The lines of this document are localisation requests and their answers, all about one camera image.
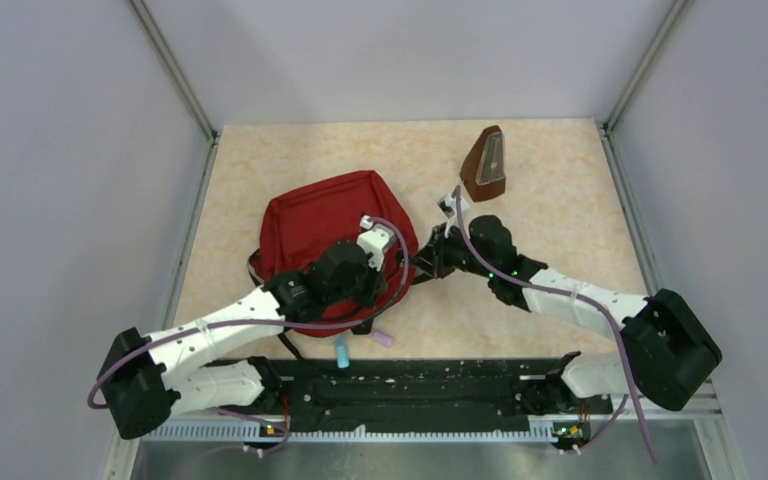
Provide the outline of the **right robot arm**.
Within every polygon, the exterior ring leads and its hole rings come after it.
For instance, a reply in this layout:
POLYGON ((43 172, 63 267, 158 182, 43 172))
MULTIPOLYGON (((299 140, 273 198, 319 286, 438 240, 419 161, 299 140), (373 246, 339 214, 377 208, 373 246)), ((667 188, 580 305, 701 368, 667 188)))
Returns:
POLYGON ((456 271, 486 278, 503 304, 545 314, 617 344, 614 353, 577 354, 546 385, 549 404, 572 412, 596 395, 642 395, 657 406, 682 410, 720 365, 723 354, 686 300, 662 288, 652 295, 622 293, 574 279, 520 253, 494 215, 467 230, 436 226, 411 258, 418 280, 456 271))

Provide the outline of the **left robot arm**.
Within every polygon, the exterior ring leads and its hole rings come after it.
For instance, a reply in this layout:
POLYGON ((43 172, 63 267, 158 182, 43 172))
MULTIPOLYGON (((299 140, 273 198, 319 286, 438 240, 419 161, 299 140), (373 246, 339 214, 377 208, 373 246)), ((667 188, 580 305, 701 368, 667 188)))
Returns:
POLYGON ((226 406, 268 413, 281 381, 263 357, 222 364, 228 353, 291 330, 332 336, 364 326, 400 299, 409 280, 405 245, 372 230, 327 248, 312 264, 274 275, 215 312, 167 330, 135 328, 113 340, 87 394, 123 439, 169 419, 226 406))

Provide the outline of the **red backpack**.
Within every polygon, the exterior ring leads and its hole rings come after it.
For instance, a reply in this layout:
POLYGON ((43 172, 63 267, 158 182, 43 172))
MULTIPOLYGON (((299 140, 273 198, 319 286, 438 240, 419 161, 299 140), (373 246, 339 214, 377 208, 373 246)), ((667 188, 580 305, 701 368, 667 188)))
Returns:
POLYGON ((249 256, 249 276, 256 285, 285 271, 314 268, 328 248, 340 242, 353 244, 362 216, 382 218, 396 227, 398 239, 386 260, 401 255, 401 274, 391 281, 391 298, 382 308, 357 305, 357 280, 348 284, 350 296, 329 305, 311 319, 314 329, 296 328, 300 335, 324 339, 350 332, 368 335, 375 318, 404 299, 414 273, 403 259, 418 251, 413 223, 385 180, 373 170, 360 170, 321 180, 273 198, 264 212, 258 248, 249 256))

